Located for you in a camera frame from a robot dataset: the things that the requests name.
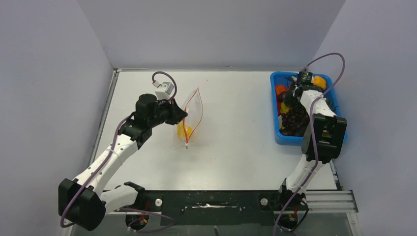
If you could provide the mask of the toy yellow mango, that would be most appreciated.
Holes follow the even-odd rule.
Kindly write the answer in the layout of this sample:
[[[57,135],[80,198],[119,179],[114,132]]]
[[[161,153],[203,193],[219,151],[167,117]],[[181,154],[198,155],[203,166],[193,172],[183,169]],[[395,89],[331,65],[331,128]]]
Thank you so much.
[[[181,141],[187,142],[192,134],[192,128],[189,125],[184,126],[183,123],[177,125],[177,137]]]

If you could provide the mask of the clear zip top bag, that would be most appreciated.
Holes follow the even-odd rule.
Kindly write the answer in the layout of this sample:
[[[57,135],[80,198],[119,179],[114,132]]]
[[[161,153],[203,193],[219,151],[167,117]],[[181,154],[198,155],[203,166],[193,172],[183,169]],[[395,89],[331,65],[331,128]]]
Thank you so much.
[[[181,141],[177,137],[177,125],[173,129],[173,147],[174,149],[189,149],[198,143],[200,136],[200,125],[202,123],[204,115],[204,107],[200,94],[200,89],[197,87],[190,92],[185,99],[181,108],[188,113],[188,116],[184,118],[180,123],[184,126],[189,125],[192,128],[192,134],[187,142]]]

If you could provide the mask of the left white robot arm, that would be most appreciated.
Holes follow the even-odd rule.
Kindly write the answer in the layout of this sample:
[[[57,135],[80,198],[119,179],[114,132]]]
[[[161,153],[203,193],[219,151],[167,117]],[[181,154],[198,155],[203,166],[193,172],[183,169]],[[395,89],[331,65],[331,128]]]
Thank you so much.
[[[60,226],[78,225],[88,231],[105,215],[135,203],[140,187],[131,183],[105,192],[104,188],[123,165],[151,137],[152,129],[165,123],[177,125],[188,113],[174,99],[159,101],[153,94],[139,96],[135,111],[117,126],[111,144],[90,166],[58,187]]]

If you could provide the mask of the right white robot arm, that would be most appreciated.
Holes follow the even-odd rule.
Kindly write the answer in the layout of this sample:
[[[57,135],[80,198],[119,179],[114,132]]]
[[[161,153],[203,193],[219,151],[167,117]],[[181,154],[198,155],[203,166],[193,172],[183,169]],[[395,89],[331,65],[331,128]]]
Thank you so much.
[[[282,130],[292,135],[297,131],[304,134],[301,159],[276,197],[281,209],[299,205],[317,171],[341,152],[347,120],[330,108],[325,92],[314,84],[313,73],[301,71],[283,98],[282,103],[289,110],[281,114]]]

